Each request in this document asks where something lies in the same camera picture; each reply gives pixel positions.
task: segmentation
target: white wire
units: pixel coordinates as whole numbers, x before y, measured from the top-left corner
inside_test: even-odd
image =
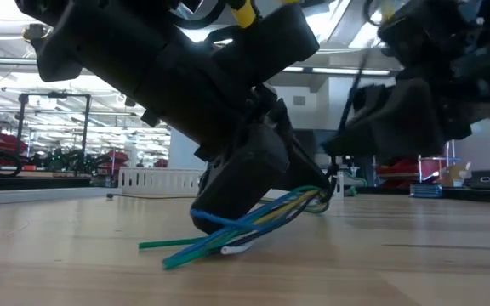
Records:
[[[220,253],[222,255],[235,255],[235,254],[239,254],[239,253],[242,253],[242,252],[247,251],[253,244],[254,244],[254,241],[249,241],[247,243],[243,243],[240,246],[223,246],[220,249]]]

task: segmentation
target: wooden floor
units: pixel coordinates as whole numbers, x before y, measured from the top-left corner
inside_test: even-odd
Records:
[[[163,271],[187,201],[0,206],[0,306],[490,305],[490,204],[361,195],[246,254]]]

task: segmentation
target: cable bundle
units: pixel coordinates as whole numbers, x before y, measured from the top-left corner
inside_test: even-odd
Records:
[[[303,211],[323,213],[329,202],[315,201],[322,198],[323,192],[317,187],[304,186],[288,192],[286,195],[271,201],[263,200],[264,206],[253,210],[238,220],[217,217],[206,212],[191,210],[196,218],[223,224],[225,227],[213,234],[195,239],[178,241],[159,241],[140,243],[141,249],[190,245],[173,256],[165,258],[162,263],[165,269],[173,269],[192,260],[205,258],[214,254],[236,254],[248,250],[257,238],[288,224]]]

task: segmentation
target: black frame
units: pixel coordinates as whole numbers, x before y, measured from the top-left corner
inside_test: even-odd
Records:
[[[18,101],[20,102],[20,113],[18,118],[18,132],[16,134],[16,138],[18,141],[16,142],[16,154],[20,153],[20,141],[22,140],[22,130],[24,129],[24,118],[26,113],[26,104],[28,102],[29,96],[41,96],[41,97],[49,97],[53,99],[65,99],[68,97],[82,97],[86,99],[86,110],[84,110],[84,125],[83,125],[83,142],[82,142],[82,152],[83,156],[86,156],[86,135],[88,133],[88,119],[90,116],[90,106],[92,104],[92,95],[91,94],[79,94],[79,93],[21,93],[18,97]]]

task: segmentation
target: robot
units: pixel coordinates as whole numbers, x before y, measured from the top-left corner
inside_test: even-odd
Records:
[[[16,2],[54,28],[31,40],[45,82],[75,78],[86,68],[143,105],[143,121],[164,120],[197,142],[195,155],[209,166],[192,208],[237,219],[269,189],[314,185],[329,201],[336,185],[335,162],[325,174],[307,157],[285,104],[264,85],[319,49],[302,11],[319,1],[281,1],[260,16],[252,0],[219,0],[200,20],[172,11],[194,12],[199,0]],[[210,25],[225,6],[237,25],[201,43],[180,30]],[[357,75],[339,131],[323,145],[333,160],[435,154],[445,141],[470,135],[471,123],[490,118],[490,0],[411,0],[378,34],[403,70],[389,87],[358,88]],[[224,47],[217,43],[227,39]],[[358,112],[347,122],[353,106]],[[208,234],[220,228],[193,222]]]

